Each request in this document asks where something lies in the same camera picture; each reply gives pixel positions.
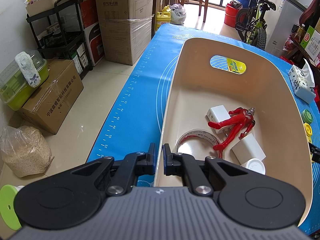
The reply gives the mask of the yellow toy launcher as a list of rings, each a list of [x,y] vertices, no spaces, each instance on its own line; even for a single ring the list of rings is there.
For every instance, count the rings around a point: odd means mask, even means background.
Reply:
[[[305,122],[303,124],[303,126],[304,126],[304,129],[305,129],[305,133],[306,133],[306,137],[307,137],[308,142],[312,143],[312,139],[311,139],[311,137],[312,137],[312,128],[311,128],[310,124]]]

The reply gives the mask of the white round jar lid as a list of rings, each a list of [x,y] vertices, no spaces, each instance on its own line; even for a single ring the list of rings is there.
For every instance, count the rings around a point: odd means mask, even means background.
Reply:
[[[257,172],[259,174],[266,174],[266,168],[264,163],[257,158],[249,159],[245,163],[241,164],[241,167]]]

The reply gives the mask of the white charger cube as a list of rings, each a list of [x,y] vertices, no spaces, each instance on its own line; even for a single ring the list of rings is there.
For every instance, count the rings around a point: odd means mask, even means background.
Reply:
[[[263,149],[251,133],[239,140],[232,147],[232,151],[241,165],[253,158],[259,159],[260,161],[266,158]]]

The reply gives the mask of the red ultraman figure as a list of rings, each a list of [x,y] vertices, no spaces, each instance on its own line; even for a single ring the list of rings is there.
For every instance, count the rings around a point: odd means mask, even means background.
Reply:
[[[240,140],[248,135],[251,129],[255,126],[254,107],[249,109],[238,107],[233,111],[229,111],[228,114],[231,115],[231,117],[227,120],[223,120],[221,122],[208,122],[208,126],[214,129],[222,129],[226,126],[233,126],[226,140],[220,144],[213,146],[213,150],[215,151],[223,151],[235,139],[235,137],[244,127],[246,127],[246,130],[244,131],[244,133],[240,134]]]

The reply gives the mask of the clear tape roll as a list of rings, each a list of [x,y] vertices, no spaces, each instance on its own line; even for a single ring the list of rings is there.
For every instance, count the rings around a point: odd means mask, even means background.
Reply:
[[[220,139],[216,135],[205,130],[193,129],[178,139],[175,152],[189,154],[199,160],[203,160],[207,156],[223,159],[224,152],[213,149],[219,143]]]

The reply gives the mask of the white charger with prongs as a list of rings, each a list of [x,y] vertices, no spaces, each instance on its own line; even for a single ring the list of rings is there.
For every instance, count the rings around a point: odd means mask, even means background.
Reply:
[[[228,120],[231,116],[228,114],[227,109],[223,105],[211,107],[207,112],[207,119],[209,122],[222,122]],[[213,128],[216,134],[223,134],[228,137],[231,126],[225,126],[221,129]]]

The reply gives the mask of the beige plastic storage bin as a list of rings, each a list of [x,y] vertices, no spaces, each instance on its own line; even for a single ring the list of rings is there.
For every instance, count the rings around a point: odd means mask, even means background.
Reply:
[[[230,72],[226,59],[246,65],[243,74]],[[266,176],[286,182],[303,194],[303,221],[312,202],[310,150],[294,97],[276,65],[270,60],[224,42],[191,38],[184,42],[174,71],[164,114],[161,146],[173,153],[186,132],[201,129],[213,133],[206,113],[223,105],[228,111],[255,108],[253,134],[266,158]],[[241,166],[232,147],[223,150],[223,160]],[[156,186],[184,186],[178,176],[164,174],[162,148],[155,175]]]

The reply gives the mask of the plastic bag of grain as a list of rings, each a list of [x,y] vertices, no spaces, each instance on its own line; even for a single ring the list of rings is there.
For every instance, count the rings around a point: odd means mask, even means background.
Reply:
[[[1,156],[20,178],[44,173],[54,159],[43,134],[32,126],[5,126],[1,134]]]

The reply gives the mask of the cardboard box with chinese text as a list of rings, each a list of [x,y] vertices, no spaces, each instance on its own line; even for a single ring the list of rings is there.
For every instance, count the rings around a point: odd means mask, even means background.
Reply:
[[[84,85],[72,60],[48,61],[49,76],[18,110],[37,127],[56,134]]]

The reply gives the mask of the blue silicone mat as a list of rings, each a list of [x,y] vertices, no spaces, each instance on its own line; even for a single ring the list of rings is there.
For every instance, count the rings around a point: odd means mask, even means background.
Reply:
[[[248,49],[270,60],[290,84],[289,63],[235,39],[167,24],[157,31],[117,97],[94,142],[88,161],[103,156],[123,159],[130,152],[159,143],[163,115],[183,43],[201,37]]]

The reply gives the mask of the green plastic container with lid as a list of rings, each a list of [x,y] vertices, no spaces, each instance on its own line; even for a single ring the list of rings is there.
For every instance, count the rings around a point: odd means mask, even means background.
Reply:
[[[42,85],[49,76],[47,60],[37,50],[27,50],[27,54],[38,71]],[[13,111],[19,110],[36,89],[27,83],[15,60],[1,72],[1,100]]]

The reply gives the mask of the white rolled towel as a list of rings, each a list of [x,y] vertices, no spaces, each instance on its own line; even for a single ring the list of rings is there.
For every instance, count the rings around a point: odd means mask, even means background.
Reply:
[[[41,78],[30,55],[22,51],[15,56],[15,62],[28,85],[33,88],[38,87],[41,83]]]

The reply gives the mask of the green kids bicycle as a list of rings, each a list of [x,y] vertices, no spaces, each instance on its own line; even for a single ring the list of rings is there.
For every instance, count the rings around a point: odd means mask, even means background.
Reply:
[[[252,7],[242,8],[238,11],[235,20],[235,29],[242,42],[257,47],[266,48],[267,23],[265,14],[269,10],[276,10],[274,2],[269,0],[256,0]]]

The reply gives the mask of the red bucket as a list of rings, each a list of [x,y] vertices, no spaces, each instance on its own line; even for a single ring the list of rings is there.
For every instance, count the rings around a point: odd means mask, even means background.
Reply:
[[[240,9],[242,9],[242,4],[238,1],[231,1],[227,3],[225,7],[224,24],[229,27],[235,28],[236,15]]]

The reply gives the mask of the black metal shelf rack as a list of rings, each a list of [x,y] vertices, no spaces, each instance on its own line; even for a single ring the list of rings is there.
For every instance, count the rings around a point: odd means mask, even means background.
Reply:
[[[81,78],[93,69],[78,0],[57,0],[26,21],[43,58],[73,60]]]

